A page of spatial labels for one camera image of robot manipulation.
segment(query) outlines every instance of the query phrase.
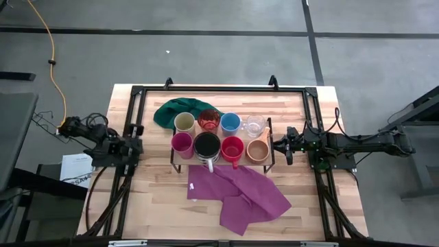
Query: purple cloth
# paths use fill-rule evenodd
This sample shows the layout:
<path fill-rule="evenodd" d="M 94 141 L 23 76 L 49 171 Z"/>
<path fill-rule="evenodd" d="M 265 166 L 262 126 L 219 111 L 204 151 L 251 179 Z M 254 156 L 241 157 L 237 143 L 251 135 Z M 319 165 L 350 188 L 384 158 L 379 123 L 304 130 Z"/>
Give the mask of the purple cloth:
<path fill-rule="evenodd" d="M 274 220 L 291 207 L 269 178 L 244 166 L 216 165 L 210 173 L 190 165 L 187 199 L 221 200 L 219 224 L 241 236 L 249 223 Z"/>

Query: black mug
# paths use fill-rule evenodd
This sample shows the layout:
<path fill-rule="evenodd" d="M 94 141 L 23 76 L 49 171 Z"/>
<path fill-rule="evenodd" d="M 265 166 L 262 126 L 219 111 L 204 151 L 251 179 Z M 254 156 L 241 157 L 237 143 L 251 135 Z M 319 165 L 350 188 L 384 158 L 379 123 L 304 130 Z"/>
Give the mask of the black mug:
<path fill-rule="evenodd" d="M 221 141 L 216 134 L 203 132 L 193 140 L 193 151 L 202 163 L 209 166 L 213 172 L 213 164 L 220 159 Z"/>

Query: gray floor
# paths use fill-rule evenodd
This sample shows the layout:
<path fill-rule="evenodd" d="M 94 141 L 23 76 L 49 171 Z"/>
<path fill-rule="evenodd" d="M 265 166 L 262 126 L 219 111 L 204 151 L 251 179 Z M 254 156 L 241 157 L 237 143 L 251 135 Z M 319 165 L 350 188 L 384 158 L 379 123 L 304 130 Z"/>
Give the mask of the gray floor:
<path fill-rule="evenodd" d="M 26 3 L 11 0 L 2 25 L 40 26 Z M 37 0 L 52 27 L 151 30 L 306 31 L 299 0 Z M 316 32 L 439 32 L 439 1 L 309 0 Z M 68 115 L 105 113 L 116 83 L 315 85 L 307 38 L 224 36 L 55 35 L 56 80 Z M 439 40 L 317 39 L 324 83 L 335 86 L 346 130 L 373 133 L 393 112 L 439 83 Z M 31 71 L 36 80 L 0 82 L 1 92 L 40 94 L 37 110 L 62 116 L 49 80 L 46 34 L 0 33 L 0 70 Z M 32 125 L 18 167 L 35 171 L 63 154 L 81 152 Z M 373 154 L 359 166 L 359 184 L 371 237 L 439 246 L 439 199 L 401 202 L 416 188 L 409 160 Z"/>

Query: wooden table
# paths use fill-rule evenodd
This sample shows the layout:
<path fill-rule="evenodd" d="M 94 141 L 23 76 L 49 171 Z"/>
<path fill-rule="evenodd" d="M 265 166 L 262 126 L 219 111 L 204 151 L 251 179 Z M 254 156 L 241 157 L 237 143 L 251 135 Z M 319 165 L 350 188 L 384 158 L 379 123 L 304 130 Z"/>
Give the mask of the wooden table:
<path fill-rule="evenodd" d="M 131 87 L 131 84 L 116 84 L 108 107 L 109 126 L 119 133 L 123 130 Z M 337 95 L 332 86 L 318 86 L 317 90 L 323 124 L 327 129 L 335 120 Z M 243 118 L 254 113 L 271 117 L 274 140 L 280 139 L 286 133 L 287 126 L 295 126 L 298 131 L 302 131 L 305 119 L 299 93 L 148 92 L 142 122 L 145 126 L 142 136 L 145 153 L 141 156 L 132 181 L 123 238 L 324 240 L 316 180 L 309 169 L 306 154 L 295 154 L 294 164 L 287 166 L 285 157 L 275 152 L 276 165 L 266 176 L 274 181 L 291 202 L 292 208 L 274 221 L 250 224 L 244 236 L 219 225 L 222 207 L 220 201 L 194 202 L 186 199 L 187 166 L 182 166 L 181 174 L 173 169 L 169 162 L 172 131 L 153 122 L 155 111 L 168 100 L 177 97 L 194 97 L 214 105 L 222 112 L 235 112 Z M 260 165 L 251 168 L 263 173 Z M 107 169 L 97 182 L 89 209 L 91 224 L 108 204 L 113 174 L 113 169 Z M 354 178 L 344 170 L 335 170 L 334 179 L 340 207 L 359 232 L 367 235 Z M 329 210 L 329 217 L 331 230 L 335 233 L 332 210 Z M 78 234 L 83 232 L 84 211 Z"/>

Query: mug handle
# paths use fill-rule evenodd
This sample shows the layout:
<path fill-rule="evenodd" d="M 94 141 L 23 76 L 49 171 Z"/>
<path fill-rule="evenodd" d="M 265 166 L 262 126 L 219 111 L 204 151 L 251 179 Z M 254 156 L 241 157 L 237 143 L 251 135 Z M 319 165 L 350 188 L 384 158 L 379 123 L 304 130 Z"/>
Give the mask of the mug handle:
<path fill-rule="evenodd" d="M 209 171 L 213 173 L 213 159 L 208 159 L 207 164 L 209 165 Z"/>

